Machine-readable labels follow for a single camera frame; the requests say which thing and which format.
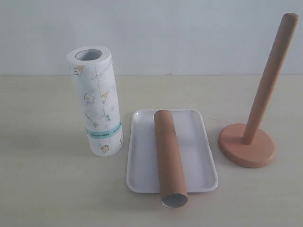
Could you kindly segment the printed paper towel roll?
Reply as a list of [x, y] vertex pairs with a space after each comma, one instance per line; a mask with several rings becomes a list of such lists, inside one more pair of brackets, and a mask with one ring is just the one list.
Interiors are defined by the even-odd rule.
[[111, 51], [82, 47], [68, 53], [67, 60], [90, 149], [98, 157], [112, 156], [124, 138]]

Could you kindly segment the brown cardboard tube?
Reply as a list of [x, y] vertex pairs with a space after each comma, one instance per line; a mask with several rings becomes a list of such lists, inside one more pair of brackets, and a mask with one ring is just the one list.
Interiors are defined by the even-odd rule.
[[188, 202], [188, 197], [172, 113], [168, 110], [157, 111], [154, 125], [160, 202], [165, 208], [179, 208]]

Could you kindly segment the wooden paper towel holder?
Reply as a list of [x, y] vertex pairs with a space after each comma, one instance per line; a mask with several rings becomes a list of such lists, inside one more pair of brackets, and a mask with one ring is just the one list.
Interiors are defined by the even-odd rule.
[[272, 139], [259, 126], [283, 66], [298, 20], [299, 17], [295, 13], [286, 13], [281, 19], [247, 123], [231, 124], [220, 132], [218, 145], [221, 152], [227, 159], [239, 166], [261, 168], [268, 165], [275, 154]]

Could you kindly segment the white rectangular plastic tray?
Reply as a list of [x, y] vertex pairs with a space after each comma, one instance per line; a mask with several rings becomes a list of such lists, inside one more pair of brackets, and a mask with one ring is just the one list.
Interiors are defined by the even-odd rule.
[[142, 109], [132, 116], [126, 184], [136, 193], [175, 186], [211, 192], [218, 176], [202, 115], [194, 109]]

